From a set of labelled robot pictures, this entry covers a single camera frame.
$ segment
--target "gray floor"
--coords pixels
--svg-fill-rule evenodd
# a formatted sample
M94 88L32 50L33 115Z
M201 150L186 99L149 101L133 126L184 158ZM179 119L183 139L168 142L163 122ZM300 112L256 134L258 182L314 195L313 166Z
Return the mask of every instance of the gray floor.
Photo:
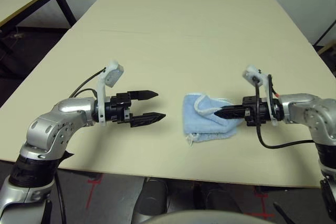
M62 37L53 33L22 33L23 39L7 37L3 41L13 46L15 54L5 56L5 62L13 71L27 74ZM18 87L20 80L0 79L0 105ZM9 174L11 164L0 162L0 183ZM135 201L141 191L144 178L135 176L104 174L100 183L93 185L88 177L59 172L67 209L68 223L130 223ZM193 208L193 187L197 182L176 181L169 196L168 212ZM263 194L262 199L255 193L254 186L221 184L235 198L246 214L270 215L273 223L285 224L272 206L278 202L287 215L296 223L333 223L329 220L319 189L276 190ZM60 223L56 190L53 190L53 213L51 223Z

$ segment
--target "blue towel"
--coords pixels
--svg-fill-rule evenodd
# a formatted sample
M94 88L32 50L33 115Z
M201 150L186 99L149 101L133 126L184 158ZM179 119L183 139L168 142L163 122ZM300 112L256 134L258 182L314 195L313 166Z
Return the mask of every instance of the blue towel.
M211 99L204 94L188 94L183 101L184 133L190 144L223 139L237 133L241 119L223 119L214 114L223 106L232 105L225 99Z

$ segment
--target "black cable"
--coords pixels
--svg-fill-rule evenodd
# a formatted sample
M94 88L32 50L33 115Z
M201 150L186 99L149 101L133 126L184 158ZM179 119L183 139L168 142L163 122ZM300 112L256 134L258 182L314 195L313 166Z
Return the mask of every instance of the black cable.
M59 207L61 211L62 224L67 224L67 216L65 213L63 193L62 193L61 184L59 182L59 177L58 177L57 172L55 173L55 182L56 182L56 187L57 187L57 194L58 194L58 200L59 200Z
M324 36L332 29L332 27L336 25L336 19L335 21L328 27L328 29L321 35L321 37L314 43L313 47L317 46L317 44L321 41L321 39L324 38Z
M268 78L268 96L269 96L269 104L271 107L271 113L272 113L272 116L276 118L277 115L274 109L273 94L272 94L272 91L274 90L273 83L272 83L272 76L269 74L267 78Z
M256 88L256 129L257 129L257 135L259 142L262 144L263 147L266 147L268 149L279 149L279 148L284 148L287 146L292 146L296 144L304 144L304 143L314 143L313 140L300 140L300 141L294 141L286 144L279 144L279 145L267 145L265 142L262 140L263 138L261 137L261 129L260 129L260 95L259 95L259 86L258 86L259 80L254 80L255 83L255 88Z
M91 76L90 78L88 78L87 80L85 80L81 85L78 86L78 88L75 89L75 91L69 96L69 98L74 97L74 95L89 81L91 81L94 77L96 77L97 75L99 75L101 72L103 72L105 70L105 68L103 68L102 70L99 70L97 73L95 73L93 76Z
M85 91L92 91L94 97L97 98L97 92L96 92L96 90L91 89L91 88L89 88L89 89L82 89L82 90L78 91L73 97L77 97L80 93L83 93Z

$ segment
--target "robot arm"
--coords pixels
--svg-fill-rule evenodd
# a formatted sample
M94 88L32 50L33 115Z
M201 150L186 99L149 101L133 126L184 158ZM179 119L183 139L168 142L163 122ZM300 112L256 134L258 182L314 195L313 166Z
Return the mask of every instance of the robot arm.
M25 223L49 223L51 202L48 198L55 183L54 177L59 164L73 155L66 148L80 128L93 126L96 122L104 126L108 121L137 127L165 117L165 114L156 112L139 116L130 113L131 100L153 98L158 95L153 91L130 91L105 96L104 85L112 87L122 72L123 68L117 62L112 62L99 76L97 99L62 100L50 112L32 122L26 142L0 191L0 224L22 223L23 219Z
M321 99L311 94L278 95L278 99L272 97L271 100L260 99L257 90L260 86L260 74L262 74L260 70L257 74L248 73L249 79L255 83L257 96L244 97L242 105L225 106L215 112L215 115L225 119L244 118L247 126L257 127L259 140L267 148L314 142L320 157L321 171L325 177L321 181L323 199L330 218L336 221L336 100ZM261 138L260 124L270 121L271 116L286 124L299 123L307 126L312 141L297 141L278 146L266 145Z

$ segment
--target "white bracket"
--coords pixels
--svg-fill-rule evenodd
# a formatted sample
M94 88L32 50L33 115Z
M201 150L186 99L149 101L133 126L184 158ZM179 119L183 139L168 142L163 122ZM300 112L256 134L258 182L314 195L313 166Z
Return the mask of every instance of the white bracket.
M106 96L105 86L112 88L124 73L124 68L117 61L112 61L103 72L98 75L97 101L98 101L98 120L101 126L106 126L105 102L109 101Z
M267 105L268 105L268 112L269 112L269 116L271 118L271 122L273 126L277 126L278 125L278 120L273 117L272 115L272 110L271 110L271 104L270 104L270 99L271 97L269 97L269 92L268 92L268 78L267 78L267 74L262 73L259 69L257 69L255 66L253 65L248 65L246 70L243 72L243 77L249 82L251 83L253 86L254 81L253 81L253 77L258 78L258 80L260 81L258 83L259 87L261 87L262 85L264 85L265 88L265 93L266 93L266 99L267 99Z

